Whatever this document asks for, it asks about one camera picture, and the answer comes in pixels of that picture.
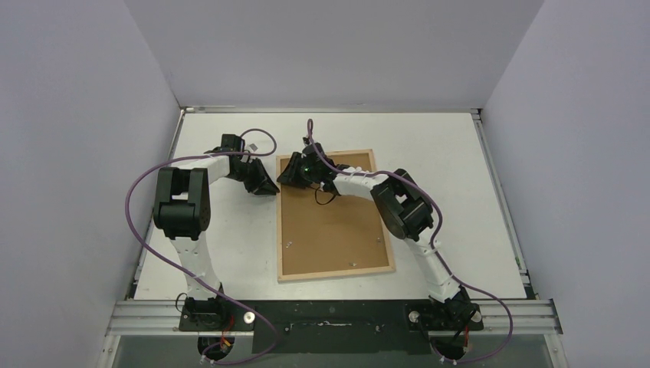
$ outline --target white table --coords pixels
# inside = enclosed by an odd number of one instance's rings
[[[525,297],[503,216],[469,113],[191,113],[185,116],[175,157],[218,146],[222,133],[251,127],[272,133],[278,155],[304,148],[308,118],[325,150],[374,150],[377,167],[406,169],[439,204],[444,215],[438,239],[451,269],[462,280],[504,298]],[[247,143],[271,149],[261,133]],[[262,158],[275,177],[275,157]],[[392,238],[396,272],[321,281],[277,282],[276,201],[246,193],[229,179],[210,187],[212,221],[208,248],[225,292],[243,300],[408,299],[427,297],[411,252]],[[174,248],[155,228],[150,244],[178,262]],[[136,299],[175,299],[185,291],[182,274],[147,255]],[[485,298],[470,291],[474,298]]]

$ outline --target wooden board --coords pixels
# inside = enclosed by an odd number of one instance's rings
[[[335,163],[375,171],[371,149],[327,153]],[[277,157],[277,176],[291,156]],[[317,192],[319,202],[329,193]],[[389,233],[375,204],[352,196],[319,205],[314,190],[280,185],[277,195],[277,279],[335,278],[395,270]]]

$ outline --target purple cable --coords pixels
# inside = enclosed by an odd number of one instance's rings
[[[138,231],[136,230],[136,226],[133,224],[133,220],[131,219],[131,210],[130,210],[131,195],[133,194],[133,190],[137,187],[137,185],[146,176],[148,176],[150,173],[153,173],[157,169],[160,169],[160,168],[162,168],[164,166],[167,166],[167,165],[169,165],[171,163],[177,163],[178,161],[186,161],[186,160],[190,160],[190,159],[207,159],[209,157],[233,156],[233,155],[241,155],[241,154],[245,154],[245,155],[249,155],[249,156],[260,156],[260,157],[262,157],[262,156],[270,156],[273,153],[275,153],[275,150],[277,149],[277,142],[275,141],[275,138],[273,138],[273,136],[269,132],[267,132],[266,130],[262,130],[262,129],[258,129],[258,128],[249,129],[249,130],[246,130],[245,132],[243,132],[240,136],[244,136],[244,134],[249,133],[249,132],[254,132],[254,131],[255,132],[262,132],[262,133],[266,134],[267,136],[269,136],[269,138],[271,138],[271,140],[273,141],[273,149],[269,153],[219,152],[219,153],[210,153],[210,154],[201,155],[201,156],[186,156],[186,157],[179,157],[179,158],[176,158],[176,159],[170,159],[168,161],[165,161],[164,163],[160,163],[160,164],[152,167],[151,169],[148,169],[142,175],[140,175],[138,177],[138,179],[136,179],[136,181],[133,182],[133,184],[129,188],[129,192],[126,193],[126,200],[124,202],[124,215],[126,216],[126,222],[129,224],[129,228],[131,229],[131,232],[136,237],[138,242],[147,251],[149,251],[149,253],[151,253],[151,254],[155,255],[156,257],[160,258],[161,261],[163,261],[163,262],[167,263],[168,265],[176,268],[177,270],[189,275],[191,278],[194,278],[196,280],[196,282],[198,282],[201,286],[203,286],[204,288],[206,288],[206,289],[210,290],[211,292],[217,294],[219,297],[222,297],[222,298],[226,299],[227,301],[233,303],[234,305],[236,305],[236,306],[238,306],[240,308],[245,309],[246,311],[252,312],[258,318],[260,318],[265,324],[267,324],[269,326],[269,328],[271,328],[271,330],[275,334],[275,341],[268,348],[264,349],[260,353],[257,353],[257,354],[255,354],[253,356],[250,356],[250,357],[247,357],[247,358],[244,358],[244,359],[241,359],[241,360],[236,360],[234,362],[218,362],[218,361],[214,362],[214,364],[217,364],[217,365],[220,365],[220,366],[234,366],[235,364],[246,363],[246,362],[249,362],[251,360],[255,360],[255,359],[259,358],[259,357],[262,357],[263,355],[265,355],[266,353],[270,352],[271,350],[273,350],[275,348],[278,341],[280,340],[280,334],[277,332],[277,330],[275,329],[273,324],[266,317],[264,317],[259,312],[257,312],[255,309],[253,309],[253,308],[251,308],[251,307],[249,307],[247,305],[244,305],[243,303],[229,297],[226,294],[223,294],[222,292],[218,291],[217,289],[213,288],[212,286],[206,284],[201,278],[198,278],[195,274],[193,274],[187,268],[184,268],[180,264],[174,263],[173,261],[171,261],[170,259],[168,259],[164,255],[161,255],[159,252],[157,252],[156,250],[151,248],[151,246],[146,243],[146,241],[143,239],[143,237],[140,236],[140,234],[138,234]],[[218,345],[218,343],[214,343],[214,344],[206,347],[203,350],[202,355],[205,356],[205,354],[207,352],[209,352],[210,349],[216,347],[217,345]]]
[[[313,121],[312,119],[309,119],[309,120],[307,121],[307,138],[308,138],[308,140],[309,140],[309,143],[311,143],[311,144],[314,144],[313,130],[314,130],[314,121]],[[343,175],[348,175],[348,176],[354,176],[354,175],[362,176],[362,175],[363,175],[363,174],[361,174],[361,173],[356,173],[356,172],[344,172],[343,170],[339,170],[339,169],[337,169],[336,167],[330,165],[330,163],[327,162],[327,160],[325,160],[325,158],[323,157],[323,154],[322,154],[318,149],[316,149],[315,151],[316,151],[316,154],[318,155],[318,158],[319,158],[321,161],[323,161],[323,163],[324,163],[327,167],[329,167],[332,171],[334,171],[335,173],[339,173],[339,174],[343,174]],[[424,189],[420,188],[419,186],[417,186],[417,185],[414,184],[413,182],[410,182],[410,181],[408,181],[407,179],[404,179],[404,178],[402,178],[401,176],[399,176],[399,175],[397,175],[397,174],[395,174],[395,173],[393,173],[393,172],[385,171],[385,170],[380,170],[380,171],[375,171],[375,172],[372,172],[372,173],[366,174],[365,176],[367,176],[367,177],[369,177],[369,178],[372,178],[372,177],[374,177],[374,176],[378,176],[378,175],[380,175],[380,174],[384,174],[384,175],[390,176],[390,177],[392,177],[392,178],[395,178],[395,179],[399,180],[400,182],[403,182],[403,183],[406,184],[407,186],[410,186],[411,188],[413,188],[413,189],[417,190],[418,192],[420,192],[420,194],[422,194],[422,195],[426,198],[426,200],[427,200],[429,203],[431,203],[431,206],[433,206],[433,209],[435,210],[436,214],[438,215],[438,225],[435,227],[435,230],[433,231],[433,234],[431,235],[431,239],[429,240],[429,245],[431,245],[431,249],[435,249],[435,247],[434,247],[434,245],[433,245],[433,241],[434,241],[434,239],[435,239],[435,236],[440,232],[440,228],[442,227],[442,211],[440,210],[440,208],[438,207],[438,205],[437,205],[437,204],[435,203],[435,201],[431,198],[431,196],[429,196],[429,194],[427,194],[427,193],[424,191]],[[506,339],[504,340],[504,342],[503,342],[503,343],[502,343],[498,348],[494,349],[494,351],[492,351],[491,353],[485,354],[485,355],[483,355],[483,356],[479,356],[479,357],[471,358],[471,359],[466,359],[466,360],[460,360],[460,361],[458,361],[457,363],[459,363],[459,364],[475,363],[475,362],[478,362],[478,361],[480,361],[480,360],[484,360],[484,359],[487,359],[487,358],[489,358],[489,357],[492,357],[492,356],[496,355],[497,353],[499,353],[500,351],[502,351],[502,350],[506,347],[506,345],[508,345],[508,343],[510,342],[510,340],[512,339],[512,330],[513,330],[513,328],[514,328],[514,322],[513,322],[513,320],[512,320],[512,313],[510,312],[510,308],[508,308],[507,305],[506,305],[506,304],[505,304],[505,303],[504,303],[504,302],[503,302],[499,297],[497,297],[496,295],[494,295],[494,294],[492,294],[492,293],[489,293],[489,292],[487,292],[487,291],[485,291],[485,290],[481,290],[481,289],[479,289],[478,287],[471,286],[470,284],[467,284],[467,283],[465,283],[464,281],[462,281],[460,278],[456,277],[456,276],[454,275],[454,273],[451,272],[451,269],[450,269],[449,265],[448,265],[447,262],[444,260],[444,258],[442,257],[442,255],[440,255],[440,252],[437,251],[437,252],[435,253],[435,255],[438,256],[438,259],[440,260],[440,263],[442,263],[442,266],[445,268],[445,270],[447,270],[447,272],[449,273],[449,275],[451,276],[451,278],[452,278],[454,281],[458,282],[460,285],[466,287],[467,289],[470,289],[470,290],[476,291],[476,292],[478,292],[478,293],[481,293],[481,294],[483,294],[483,295],[486,295],[486,296],[488,296],[489,298],[494,299],[496,302],[498,302],[499,304],[501,304],[501,306],[506,310],[506,313],[507,313],[507,315],[508,315],[508,321],[509,321],[509,323],[510,323],[510,328],[508,328],[508,335],[507,335]],[[441,354],[440,354],[440,353],[439,353],[435,348],[434,348],[434,351],[435,351],[438,355],[441,355]],[[448,362],[453,362],[453,360],[450,360],[450,359],[447,359],[447,358],[444,358],[444,359],[447,360]]]

